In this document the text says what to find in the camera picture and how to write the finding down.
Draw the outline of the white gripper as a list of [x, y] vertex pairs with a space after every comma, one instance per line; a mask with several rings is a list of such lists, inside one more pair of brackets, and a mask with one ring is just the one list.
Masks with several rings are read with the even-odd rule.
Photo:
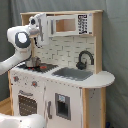
[[47, 16], [45, 13], [36, 14], [29, 18], [29, 32], [37, 47], [49, 44]]

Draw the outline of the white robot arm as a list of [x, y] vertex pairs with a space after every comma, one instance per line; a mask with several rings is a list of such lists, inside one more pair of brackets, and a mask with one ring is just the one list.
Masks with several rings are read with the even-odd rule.
[[[31, 16], [28, 25], [15, 26], [7, 30], [8, 41], [14, 46], [15, 53], [10, 58], [0, 62], [0, 75], [31, 57], [31, 38], [42, 34], [42, 16], [44, 13]], [[0, 113], [0, 128], [46, 128], [46, 121], [39, 114], [11, 116]]]

